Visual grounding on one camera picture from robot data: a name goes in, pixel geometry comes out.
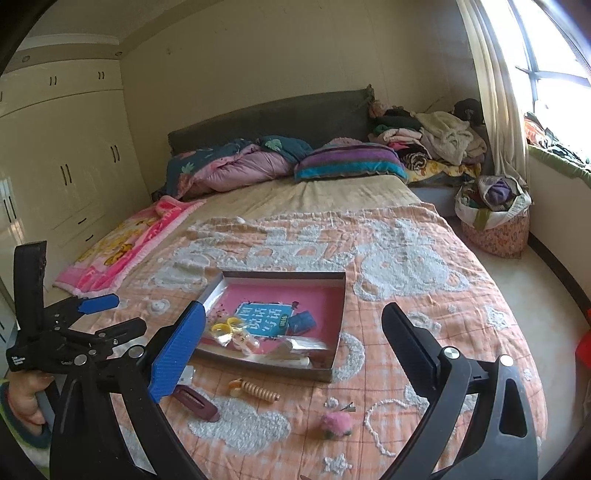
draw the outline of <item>gray headboard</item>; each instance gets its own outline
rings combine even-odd
[[[301,138],[318,148],[336,137],[367,141],[372,123],[368,103],[374,89],[317,93],[275,100],[218,115],[168,134],[173,155],[234,138],[262,135]]]

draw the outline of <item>windowsill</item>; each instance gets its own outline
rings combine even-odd
[[[581,179],[591,189],[591,166],[579,167],[542,148],[528,145],[530,156],[570,179]]]

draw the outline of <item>pink fuzzy ball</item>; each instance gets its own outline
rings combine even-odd
[[[324,432],[324,438],[333,439],[353,433],[353,418],[345,411],[334,411],[322,415],[320,428]]]

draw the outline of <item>laundry basket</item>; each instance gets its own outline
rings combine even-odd
[[[490,180],[492,183],[501,177],[479,177],[479,180]],[[476,182],[465,184],[456,196],[456,214],[462,221],[462,231],[467,239],[485,252],[503,258],[519,258],[527,247],[530,234],[529,194],[511,177],[514,193],[517,195],[507,211],[491,211],[487,208],[474,208],[462,202],[464,191],[470,194]]]
[[[530,210],[489,230],[479,231],[462,221],[462,231],[470,242],[485,252],[503,258],[520,258],[530,234]]]

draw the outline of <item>orange bedspread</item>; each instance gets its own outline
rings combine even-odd
[[[544,394],[523,334],[493,280],[432,206],[196,223],[132,272],[117,292],[119,309],[102,314],[93,330],[140,316],[148,323],[147,335],[153,335],[198,298],[217,269],[346,270],[348,290],[333,384],[191,361],[193,385],[218,405],[221,421],[196,420],[169,398],[161,406],[210,478],[379,478],[427,407],[381,331],[381,312],[391,301],[442,345],[454,345],[469,358],[511,355],[527,389],[537,436],[545,437]],[[269,405],[228,397],[227,384],[237,377],[280,393],[281,400]],[[341,406],[355,403],[351,437],[321,439],[316,427],[330,411],[325,406],[330,398]],[[440,467],[453,461],[474,402],[465,402]],[[125,426],[129,420],[121,402],[116,409]]]

